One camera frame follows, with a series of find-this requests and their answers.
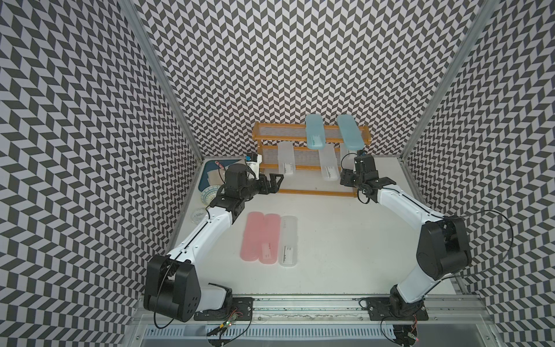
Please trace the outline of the white pencil case labelled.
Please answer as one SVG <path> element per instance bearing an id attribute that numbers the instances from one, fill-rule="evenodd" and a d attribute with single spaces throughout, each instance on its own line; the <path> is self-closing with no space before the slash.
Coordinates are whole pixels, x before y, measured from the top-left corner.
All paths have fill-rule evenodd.
<path id="1" fill-rule="evenodd" d="M 278 262 L 282 267 L 295 267 L 298 261 L 298 218 L 281 218 Z"/>
<path id="2" fill-rule="evenodd" d="M 292 142 L 280 142 L 277 145 L 278 170 L 284 176 L 292 176 L 296 172 L 296 160 Z"/>

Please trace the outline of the white pencil case label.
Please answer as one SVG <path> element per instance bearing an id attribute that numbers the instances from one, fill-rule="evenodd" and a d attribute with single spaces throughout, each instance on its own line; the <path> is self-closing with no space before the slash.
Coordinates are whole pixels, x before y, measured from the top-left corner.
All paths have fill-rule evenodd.
<path id="1" fill-rule="evenodd" d="M 340 144 L 340 168 L 342 170 L 354 170 L 354 159 L 356 156 L 356 151 L 348 150 L 345 143 Z"/>

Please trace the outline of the frosted white pencil case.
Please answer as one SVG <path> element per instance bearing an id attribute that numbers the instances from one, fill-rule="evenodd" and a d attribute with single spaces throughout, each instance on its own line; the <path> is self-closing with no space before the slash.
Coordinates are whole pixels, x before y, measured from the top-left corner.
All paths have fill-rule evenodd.
<path id="1" fill-rule="evenodd" d="M 325 181 L 334 182 L 339 179 L 338 161 L 334 145 L 326 144 L 319 150 L 319 164 L 322 178 Z"/>

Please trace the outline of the teal pencil case plain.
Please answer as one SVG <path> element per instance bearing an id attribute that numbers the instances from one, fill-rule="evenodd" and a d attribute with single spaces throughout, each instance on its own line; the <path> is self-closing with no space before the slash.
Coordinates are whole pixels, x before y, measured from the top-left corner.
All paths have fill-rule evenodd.
<path id="1" fill-rule="evenodd" d="M 363 140 L 361 130 L 352 115 L 339 115 L 337 123 L 345 147 L 347 147 L 348 150 L 358 151 L 364 149 L 365 142 Z"/>

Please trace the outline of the pink pencil case labelled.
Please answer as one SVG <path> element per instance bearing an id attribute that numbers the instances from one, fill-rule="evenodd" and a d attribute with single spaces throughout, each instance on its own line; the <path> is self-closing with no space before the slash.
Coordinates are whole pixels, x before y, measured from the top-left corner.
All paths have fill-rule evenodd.
<path id="1" fill-rule="evenodd" d="M 272 265 L 278 260 L 280 227 L 281 217 L 278 214 L 267 214 L 264 216 L 264 226 L 259 234 L 259 261 L 264 265 Z"/>

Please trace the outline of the teal pencil case labelled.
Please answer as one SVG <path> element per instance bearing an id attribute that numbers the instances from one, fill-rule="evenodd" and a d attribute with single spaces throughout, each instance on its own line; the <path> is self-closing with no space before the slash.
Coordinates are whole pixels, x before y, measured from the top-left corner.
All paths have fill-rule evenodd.
<path id="1" fill-rule="evenodd" d="M 311 150 L 322 150 L 326 144 L 325 127 L 322 116 L 309 114 L 305 118 L 306 143 Z"/>

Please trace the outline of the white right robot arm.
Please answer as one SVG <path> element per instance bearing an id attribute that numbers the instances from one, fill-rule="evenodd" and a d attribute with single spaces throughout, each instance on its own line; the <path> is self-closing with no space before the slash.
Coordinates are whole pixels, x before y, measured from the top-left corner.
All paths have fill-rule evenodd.
<path id="1" fill-rule="evenodd" d="M 372 155 L 360 150 L 353 156 L 354 168 L 341 169 L 341 185 L 366 196 L 366 204 L 372 201 L 390 209 L 419 232 L 416 267 L 391 288 L 387 305 L 389 318 L 412 318 L 422 311 L 432 289 L 471 264 L 465 220 L 433 211 L 389 177 L 381 177 Z"/>

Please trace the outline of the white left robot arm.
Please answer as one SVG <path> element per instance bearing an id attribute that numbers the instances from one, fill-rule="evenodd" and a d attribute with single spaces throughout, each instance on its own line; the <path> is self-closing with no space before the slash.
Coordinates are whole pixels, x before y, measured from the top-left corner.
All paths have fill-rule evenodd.
<path id="1" fill-rule="evenodd" d="M 156 317 L 188 322 L 196 314 L 228 315 L 232 289 L 200 283 L 197 266 L 220 236 L 236 222 L 246 202 L 256 195 L 279 192 L 284 175 L 266 176 L 251 163 L 234 163 L 225 171 L 224 184 L 205 208 L 196 228 L 165 255 L 155 255 L 147 264 L 143 306 Z"/>

